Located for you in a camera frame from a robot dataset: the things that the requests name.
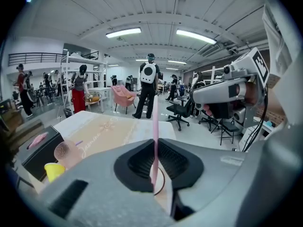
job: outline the cable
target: cable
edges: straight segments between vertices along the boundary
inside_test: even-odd
[[[260,132],[260,130],[262,128],[262,125],[263,125],[263,122],[264,122],[264,119],[265,119],[265,114],[266,114],[266,111],[267,111],[267,105],[268,105],[268,85],[266,84],[266,94],[265,94],[265,98],[264,98],[264,111],[263,111],[261,120],[259,122],[259,127],[256,128],[258,130],[254,133],[253,138],[250,140],[249,144],[244,149],[244,152],[247,151],[250,148],[250,146],[252,145],[252,143],[254,142],[254,140],[256,139],[257,135],[259,134],[259,132]]]

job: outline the pink straw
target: pink straw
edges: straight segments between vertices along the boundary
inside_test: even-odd
[[[158,138],[159,138],[159,121],[158,121],[158,96],[156,95],[153,100],[153,140],[155,141],[155,160],[153,162],[153,171],[152,171],[152,178],[151,183],[155,187],[157,182],[157,175],[158,175],[158,167],[159,167],[159,160],[158,160]]]

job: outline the pink object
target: pink object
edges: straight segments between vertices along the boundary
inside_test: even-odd
[[[37,144],[39,144],[46,136],[47,136],[48,132],[43,133],[43,134],[39,134],[34,141],[28,146],[28,149],[31,149],[32,147],[36,146]]]
[[[155,160],[152,164],[152,178],[151,183],[153,184],[154,188],[157,182],[157,175],[158,175],[158,167],[159,167],[159,160],[158,160],[158,139],[159,139],[159,121],[158,121],[158,96],[156,95],[153,100],[153,114],[152,114],[152,124],[153,124],[153,140],[155,141]]]
[[[80,149],[71,140],[65,140],[57,145],[53,154],[58,163],[67,169],[71,169],[82,160]]]
[[[128,91],[123,85],[111,86],[114,92],[114,102],[121,105],[122,107],[128,107],[134,103],[136,93]]]

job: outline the floor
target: floor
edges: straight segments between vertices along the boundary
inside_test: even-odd
[[[160,95],[158,99],[159,103],[159,121],[166,121],[168,120],[168,115],[173,115],[172,112],[168,111],[166,108],[171,105],[171,103],[167,102],[165,98],[167,98],[168,94]],[[139,98],[137,97],[135,99],[134,104],[137,106],[139,102]],[[110,107],[107,100],[103,101],[104,105],[104,112],[103,114],[107,115],[114,115],[119,117],[126,117],[126,118],[132,118],[132,114],[135,113],[136,109],[133,105],[126,108],[117,106],[116,111],[115,110],[115,104],[113,104],[113,107]],[[36,107],[33,110],[33,116],[29,119],[25,119],[25,124],[22,125],[25,126],[29,122],[32,122],[34,120],[41,120],[45,127],[49,125],[56,125],[60,121],[65,119],[64,113],[63,113],[63,103],[62,98],[59,97],[58,99],[55,99],[53,103],[50,104],[44,104],[42,107]],[[146,119],[146,110],[147,107],[145,106],[143,108],[142,113],[142,119]],[[22,110],[22,115],[24,118],[26,117],[24,110]],[[94,113],[101,113],[101,109],[99,105],[92,105],[91,112]],[[215,130],[212,134],[208,131],[208,124],[202,123],[198,124],[199,119],[201,119],[202,114],[198,116],[197,119],[195,118],[186,118],[185,120],[189,122],[190,126],[187,127],[186,123],[181,122],[181,131],[178,131],[178,124],[177,122],[171,122],[173,129],[175,131],[175,135],[178,141],[197,145],[201,147],[208,147],[208,148],[216,148],[216,149],[225,149],[225,150],[232,150],[232,148],[238,148],[238,143],[241,140],[241,136],[235,136],[234,137],[234,143],[232,144],[232,139],[223,139],[222,145],[220,146],[220,130]]]

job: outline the black box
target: black box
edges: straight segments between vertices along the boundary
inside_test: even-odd
[[[48,132],[47,136],[38,145],[27,149],[35,137],[46,132]],[[19,148],[17,157],[20,159],[22,166],[24,166],[31,175],[39,181],[42,181],[46,177],[46,171],[44,170],[45,164],[57,162],[53,152],[57,145],[63,141],[64,139],[61,134],[52,126],[49,126],[26,141]]]

